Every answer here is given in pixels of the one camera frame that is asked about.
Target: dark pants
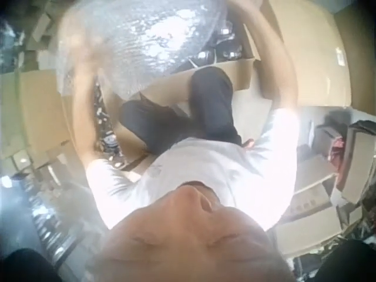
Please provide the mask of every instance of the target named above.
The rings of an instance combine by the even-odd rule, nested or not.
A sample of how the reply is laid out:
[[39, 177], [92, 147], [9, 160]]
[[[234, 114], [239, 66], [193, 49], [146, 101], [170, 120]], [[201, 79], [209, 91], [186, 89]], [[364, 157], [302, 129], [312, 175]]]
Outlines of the dark pants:
[[31, 249], [20, 249], [1, 263], [4, 282], [62, 282], [58, 273], [44, 257]]
[[234, 127], [232, 97], [229, 77], [221, 69], [210, 66], [197, 70], [190, 81], [192, 118], [179, 116], [172, 108], [142, 97], [124, 103], [119, 120], [156, 155], [188, 137], [241, 145]]

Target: man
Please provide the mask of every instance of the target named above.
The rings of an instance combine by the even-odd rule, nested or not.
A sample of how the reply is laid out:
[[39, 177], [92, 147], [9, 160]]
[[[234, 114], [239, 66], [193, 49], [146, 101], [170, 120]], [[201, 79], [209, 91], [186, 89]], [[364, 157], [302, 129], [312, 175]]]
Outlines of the man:
[[[177, 138], [131, 183], [95, 150], [95, 67], [90, 59], [76, 66], [76, 149], [110, 229], [98, 258], [98, 281], [294, 281], [265, 230], [278, 222], [293, 195], [296, 75], [280, 38], [251, 1], [229, 5], [245, 18], [276, 96], [277, 109], [250, 150], [239, 146], [233, 126], [229, 79], [216, 68], [199, 70], [190, 104], [209, 140]], [[143, 122], [151, 130], [158, 126]]]

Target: plastic wrap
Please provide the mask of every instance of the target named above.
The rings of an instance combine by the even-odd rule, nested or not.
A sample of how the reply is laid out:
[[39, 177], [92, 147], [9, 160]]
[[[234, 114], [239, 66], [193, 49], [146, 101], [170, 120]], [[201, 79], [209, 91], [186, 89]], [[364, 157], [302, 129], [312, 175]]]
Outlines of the plastic wrap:
[[105, 81], [124, 99], [197, 55], [226, 18], [224, 0], [83, 0], [59, 33], [58, 91], [72, 90], [72, 42], [85, 35]]

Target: box flap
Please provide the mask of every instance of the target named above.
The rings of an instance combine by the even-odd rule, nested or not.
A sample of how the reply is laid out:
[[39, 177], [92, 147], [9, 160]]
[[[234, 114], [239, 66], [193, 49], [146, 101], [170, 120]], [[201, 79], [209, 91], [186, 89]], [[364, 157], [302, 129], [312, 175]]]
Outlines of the box flap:
[[334, 187], [337, 175], [335, 167], [330, 162], [321, 155], [316, 155], [298, 164], [294, 193], [301, 193], [330, 178], [335, 178], [332, 183]]
[[331, 206], [329, 195], [322, 184], [294, 195], [283, 215], [283, 221], [293, 221], [310, 216]]
[[54, 71], [21, 73], [20, 101], [26, 138], [34, 153], [45, 152], [70, 139]]
[[376, 136], [348, 130], [344, 157], [344, 181], [339, 189], [342, 197], [351, 203], [358, 203], [364, 193], [374, 164]]
[[322, 242], [342, 232], [335, 207], [329, 207], [311, 216], [276, 226], [279, 251], [286, 257], [308, 253]]
[[350, 75], [334, 17], [307, 0], [265, 0], [261, 10], [293, 59], [299, 104], [349, 106]]

